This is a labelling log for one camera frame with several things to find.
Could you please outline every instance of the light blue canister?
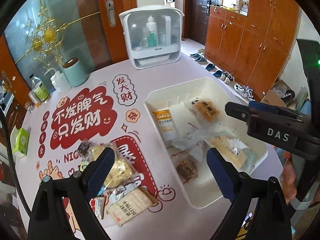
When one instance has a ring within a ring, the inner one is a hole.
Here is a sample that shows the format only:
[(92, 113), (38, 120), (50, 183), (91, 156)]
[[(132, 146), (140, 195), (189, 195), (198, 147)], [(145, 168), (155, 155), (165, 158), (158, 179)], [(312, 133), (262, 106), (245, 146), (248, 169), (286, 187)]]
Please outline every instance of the light blue canister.
[(77, 57), (68, 60), (64, 65), (64, 74), (72, 87), (82, 85), (89, 77)]

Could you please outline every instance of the wooden lid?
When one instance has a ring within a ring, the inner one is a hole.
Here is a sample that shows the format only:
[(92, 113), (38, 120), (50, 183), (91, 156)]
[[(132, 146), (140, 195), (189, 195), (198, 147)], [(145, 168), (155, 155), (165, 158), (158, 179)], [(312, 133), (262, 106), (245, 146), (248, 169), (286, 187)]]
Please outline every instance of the wooden lid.
[(64, 65), (63, 68), (69, 68), (72, 67), (74, 64), (76, 64), (79, 61), (77, 57), (74, 57), (72, 59), (69, 59)]

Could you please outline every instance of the floor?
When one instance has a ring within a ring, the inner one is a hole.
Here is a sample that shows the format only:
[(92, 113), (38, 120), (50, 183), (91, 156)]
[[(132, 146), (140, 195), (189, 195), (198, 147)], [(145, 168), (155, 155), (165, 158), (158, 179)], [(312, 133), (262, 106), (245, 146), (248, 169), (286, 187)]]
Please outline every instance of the floor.
[[(186, 39), (184, 41), (181, 41), (181, 52), (183, 54), (186, 54), (187, 56), (189, 56), (190, 54), (194, 54), (197, 53), (198, 49), (204, 48), (204, 46), (196, 41), (190, 40), (190, 39)], [(217, 70), (221, 70), (220, 68), (218, 68), (217, 66), (211, 70), (210, 72), (213, 74), (215, 73)], [(242, 98), (237, 92), (234, 91), (233, 86), (235, 84), (238, 84), (237, 82), (232, 82), (231, 84), (227, 85), (225, 84), (225, 82), (223, 82), (222, 80), (218, 79), (219, 82), (222, 82), (234, 95), (236, 95), (237, 97), (239, 97), (240, 99), (242, 99), (243, 101), (245, 101), (247, 104), (249, 104), (249, 101), (245, 98)]]

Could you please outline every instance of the table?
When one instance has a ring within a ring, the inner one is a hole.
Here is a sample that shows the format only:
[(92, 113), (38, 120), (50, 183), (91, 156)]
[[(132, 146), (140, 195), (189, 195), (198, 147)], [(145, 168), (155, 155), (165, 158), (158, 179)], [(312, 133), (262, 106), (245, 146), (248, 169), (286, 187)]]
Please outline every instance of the table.
[[(30, 131), (28, 153), (24, 158), (17, 158), (16, 170), (29, 207), (32, 208), (45, 170), (49, 170), (53, 178), (68, 177), (78, 170), (81, 160), (75, 150), (80, 144), (79, 138), (92, 137), (90, 140), (99, 143), (115, 140), (122, 145), (122, 154), (138, 165), (141, 185), (159, 194), (161, 202), (121, 228), (110, 217), (105, 217), (101, 224), (111, 239), (209, 239), (230, 202), (222, 197), (203, 209), (194, 209), (188, 204), (170, 168), (170, 156), (144, 106), (153, 90), (203, 77), (215, 79), (212, 73), (181, 54), (175, 63), (144, 70), (135, 69), (126, 60), (95, 71), (83, 85), (67, 95), (54, 92), (47, 104), (28, 113), (23, 122), (23, 128)], [(221, 82), (218, 84), (239, 102)], [(88, 107), (91, 114), (80, 116)], [(271, 146), (268, 149), (268, 157), (252, 175), (255, 178), (279, 177), (282, 172), (275, 151)], [(19, 207), (28, 229), (29, 217), (20, 200)], [(69, 204), (67, 212), (72, 217)], [(75, 236), (83, 239), (77, 225), (71, 226)]]

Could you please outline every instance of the drawer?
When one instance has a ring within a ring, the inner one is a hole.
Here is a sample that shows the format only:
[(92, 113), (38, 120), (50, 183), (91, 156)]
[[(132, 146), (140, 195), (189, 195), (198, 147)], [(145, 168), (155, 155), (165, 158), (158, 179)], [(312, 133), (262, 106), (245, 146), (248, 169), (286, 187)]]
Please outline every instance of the drawer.
[(230, 11), (227, 11), (226, 13), (226, 20), (233, 22), (235, 24), (238, 24), (242, 27), (244, 27), (245, 19), (246, 19), (245, 16), (242, 16), (238, 13), (234, 13)]
[(271, 42), (277, 48), (281, 49), (285, 54), (289, 54), (291, 48), (291, 42), (274, 32), (271, 29), (268, 29), (266, 40)]
[(219, 7), (215, 7), (215, 6), (210, 7), (210, 16), (225, 19), (226, 12), (227, 12), (227, 10), (219, 8)]
[(253, 23), (252, 21), (250, 21), (248, 18), (245, 20), (244, 27), (247, 30), (259, 35), (262, 38), (265, 38), (267, 35), (267, 31), (268, 31), (267, 27), (262, 26), (262, 25), (258, 26), (255, 23)]

